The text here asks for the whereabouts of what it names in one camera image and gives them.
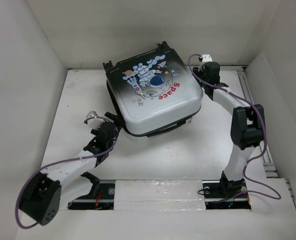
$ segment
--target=box handle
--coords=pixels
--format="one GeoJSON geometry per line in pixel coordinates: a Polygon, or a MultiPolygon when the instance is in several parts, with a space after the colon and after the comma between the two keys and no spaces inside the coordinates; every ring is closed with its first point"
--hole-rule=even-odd
{"type": "Polygon", "coordinates": [[[175,124],[173,126],[170,126],[170,127],[165,128],[165,129],[162,129],[160,131],[156,131],[156,132],[153,132],[151,134],[148,134],[147,137],[150,138],[150,137],[154,137],[154,136],[157,136],[157,135],[160,135],[160,134],[168,133],[168,132],[170,132],[170,131],[172,131],[174,129],[177,129],[177,128],[181,127],[185,123],[186,123],[186,120],[180,121],[180,122],[178,122],[177,124],[175,124]]]}

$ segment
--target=astronaut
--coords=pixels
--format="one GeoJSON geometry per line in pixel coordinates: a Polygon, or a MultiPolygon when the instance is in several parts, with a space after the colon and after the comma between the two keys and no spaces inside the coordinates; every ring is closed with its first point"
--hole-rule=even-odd
{"type": "Polygon", "coordinates": [[[158,88],[164,83],[164,79],[155,74],[162,73],[160,70],[149,69],[148,66],[139,63],[138,66],[134,66],[133,69],[138,72],[139,84],[142,87],[150,86],[152,88],[158,88]]]}

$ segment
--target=screw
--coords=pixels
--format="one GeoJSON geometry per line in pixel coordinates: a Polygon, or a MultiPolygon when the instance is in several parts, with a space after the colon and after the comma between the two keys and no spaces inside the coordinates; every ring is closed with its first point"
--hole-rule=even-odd
{"type": "Polygon", "coordinates": [[[112,187],[112,188],[109,188],[108,189],[108,193],[110,194],[110,195],[114,195],[114,188],[112,187]]]}
{"type": "Polygon", "coordinates": [[[208,186],[203,188],[204,194],[209,194],[210,193],[210,188],[208,186]]]}

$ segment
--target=red wire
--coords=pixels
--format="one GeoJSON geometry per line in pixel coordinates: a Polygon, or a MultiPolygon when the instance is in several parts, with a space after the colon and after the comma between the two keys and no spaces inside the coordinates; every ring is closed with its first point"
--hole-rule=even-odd
{"type": "Polygon", "coordinates": [[[98,205],[99,205],[99,201],[100,201],[100,199],[101,199],[101,197],[102,197],[102,195],[103,195],[103,190],[101,189],[101,191],[100,191],[100,193],[99,193],[99,197],[97,198],[97,200],[96,200],[96,203],[95,203],[95,210],[97,209],[97,207],[98,207],[98,205]]]}
{"type": "Polygon", "coordinates": [[[250,201],[249,195],[247,193],[244,193],[244,195],[246,196],[247,200],[250,201]]]}

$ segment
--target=white wall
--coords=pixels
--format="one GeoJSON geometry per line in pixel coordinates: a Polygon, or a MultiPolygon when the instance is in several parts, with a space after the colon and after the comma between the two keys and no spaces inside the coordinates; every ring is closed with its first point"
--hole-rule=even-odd
{"type": "Polygon", "coordinates": [[[66,70],[24,0],[0,0],[0,240],[14,239],[14,204],[41,164],[66,70]]]}
{"type": "Polygon", "coordinates": [[[269,146],[278,173],[296,198],[296,0],[282,0],[263,51],[246,70],[251,92],[265,107],[269,146]]]}
{"type": "Polygon", "coordinates": [[[27,0],[66,67],[117,62],[167,41],[184,61],[250,63],[280,0],[27,0]]]}

